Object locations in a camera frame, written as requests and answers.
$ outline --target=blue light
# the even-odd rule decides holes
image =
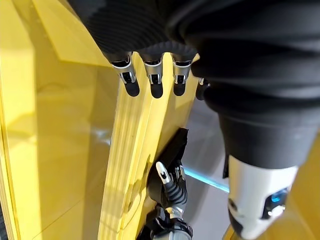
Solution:
[[[280,201],[280,197],[274,197],[274,196],[272,196],[272,197],[271,197],[271,201],[274,202],[274,203],[277,203],[277,202]]]
[[[208,184],[212,187],[215,187],[216,189],[220,189],[226,193],[229,193],[229,187],[223,184],[220,184],[216,181],[211,180],[210,178],[207,178],[206,176],[203,176],[202,174],[199,174],[195,171],[192,171],[186,167],[183,167],[184,173],[194,179],[199,180],[202,183]]]

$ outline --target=robotic arm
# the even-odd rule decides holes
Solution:
[[[131,52],[162,95],[171,52],[174,93],[189,69],[219,114],[236,233],[257,238],[284,211],[320,123],[320,2],[314,0],[69,0],[127,92],[139,94]],[[198,52],[200,59],[191,66]]]

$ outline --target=metal fingertip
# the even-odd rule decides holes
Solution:
[[[182,96],[186,91],[186,84],[174,83],[173,84],[173,92],[176,96]]]
[[[125,85],[125,90],[126,92],[131,96],[131,97],[136,97],[139,95],[140,88],[138,81],[136,80],[133,83],[126,83]]]
[[[162,83],[160,84],[150,84],[151,94],[155,99],[159,99],[162,97],[164,93],[164,89]]]
[[[158,161],[155,164],[156,171],[158,172],[158,175],[162,181],[163,184],[170,183],[171,179],[169,177],[168,171],[165,168],[165,166],[162,164],[162,162]]]

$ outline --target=silver connector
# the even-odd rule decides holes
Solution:
[[[162,59],[157,64],[148,64],[144,62],[146,75],[150,81],[150,84],[161,84],[163,75]]]
[[[205,79],[203,77],[199,78],[199,84],[202,86],[204,84]]]
[[[128,55],[128,59],[125,60],[124,62],[121,62],[121,64],[115,65],[115,62],[111,63],[113,68],[116,70],[118,76],[121,78],[124,84],[127,84],[128,82],[130,83],[135,83],[137,78],[136,78],[136,71],[135,68],[132,64],[132,59],[131,56]]]
[[[186,84],[191,69],[191,61],[179,62],[173,60],[173,79],[175,84]]]

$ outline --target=yellow surface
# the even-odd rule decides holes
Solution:
[[[258,240],[320,239],[320,134],[306,163],[299,169],[285,212]],[[224,240],[236,240],[229,227]]]
[[[57,0],[0,1],[0,200],[10,239],[96,239],[119,80]]]
[[[148,212],[146,209],[154,206],[148,200],[144,205],[148,171],[157,152],[161,151],[179,127],[187,123],[198,83],[191,76],[185,94],[176,97],[172,89],[172,59],[166,53],[163,57],[163,96],[155,99],[151,96],[142,60],[135,55],[133,62],[140,94],[132,98],[120,85],[99,239],[135,239]]]

